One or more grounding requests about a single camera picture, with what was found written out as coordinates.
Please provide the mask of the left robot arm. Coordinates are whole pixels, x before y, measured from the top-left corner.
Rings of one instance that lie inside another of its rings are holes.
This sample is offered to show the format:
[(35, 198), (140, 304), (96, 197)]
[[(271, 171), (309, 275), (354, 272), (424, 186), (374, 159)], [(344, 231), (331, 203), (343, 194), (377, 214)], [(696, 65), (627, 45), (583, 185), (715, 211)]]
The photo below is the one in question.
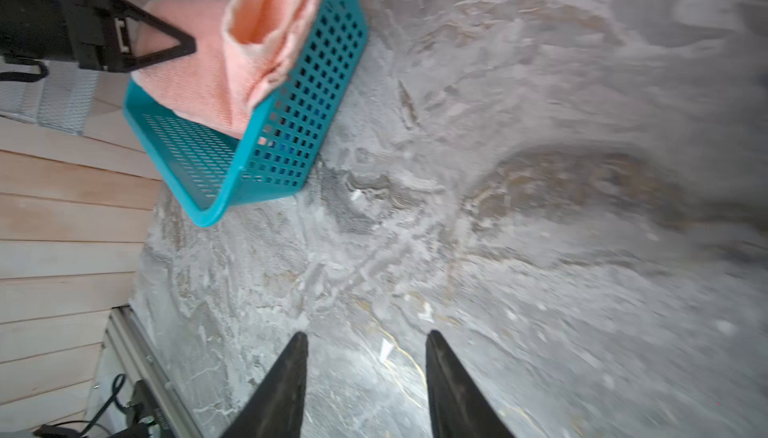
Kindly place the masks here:
[[(139, 56), (129, 20), (176, 40), (174, 47)], [(1, 0), (1, 57), (30, 72), (3, 72), (3, 82), (37, 83), (49, 76), (48, 61), (128, 74), (196, 52), (193, 37), (125, 0)]]

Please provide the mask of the pink towel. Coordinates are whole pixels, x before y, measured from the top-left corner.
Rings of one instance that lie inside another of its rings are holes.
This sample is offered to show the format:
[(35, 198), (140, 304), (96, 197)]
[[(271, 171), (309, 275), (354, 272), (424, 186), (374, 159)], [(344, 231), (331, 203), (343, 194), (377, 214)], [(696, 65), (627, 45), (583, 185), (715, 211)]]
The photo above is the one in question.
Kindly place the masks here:
[(146, 12), (193, 37), (194, 54), (132, 80), (177, 116), (240, 139), (288, 78), (323, 0), (155, 0)]

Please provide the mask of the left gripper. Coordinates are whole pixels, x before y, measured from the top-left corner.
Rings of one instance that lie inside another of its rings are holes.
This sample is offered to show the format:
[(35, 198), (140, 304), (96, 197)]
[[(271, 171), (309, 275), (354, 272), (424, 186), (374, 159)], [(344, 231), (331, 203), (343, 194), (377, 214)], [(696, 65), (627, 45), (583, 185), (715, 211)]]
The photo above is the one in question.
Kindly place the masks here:
[(193, 55), (195, 39), (125, 0), (59, 0), (80, 69), (132, 73)]

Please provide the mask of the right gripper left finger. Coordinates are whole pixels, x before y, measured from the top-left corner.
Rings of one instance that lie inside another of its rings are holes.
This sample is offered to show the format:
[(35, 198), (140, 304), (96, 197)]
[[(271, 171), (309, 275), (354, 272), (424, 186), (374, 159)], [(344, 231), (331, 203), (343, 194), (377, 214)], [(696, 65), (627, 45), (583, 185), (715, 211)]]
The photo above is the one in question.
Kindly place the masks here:
[(296, 332), (222, 438), (301, 436), (308, 338)]

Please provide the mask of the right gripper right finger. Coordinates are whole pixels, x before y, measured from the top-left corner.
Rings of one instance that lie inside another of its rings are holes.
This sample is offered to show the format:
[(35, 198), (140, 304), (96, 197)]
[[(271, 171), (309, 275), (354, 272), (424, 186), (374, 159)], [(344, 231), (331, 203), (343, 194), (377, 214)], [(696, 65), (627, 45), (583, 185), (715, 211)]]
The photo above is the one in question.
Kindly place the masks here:
[(437, 330), (426, 340), (426, 383), (434, 437), (515, 437)]

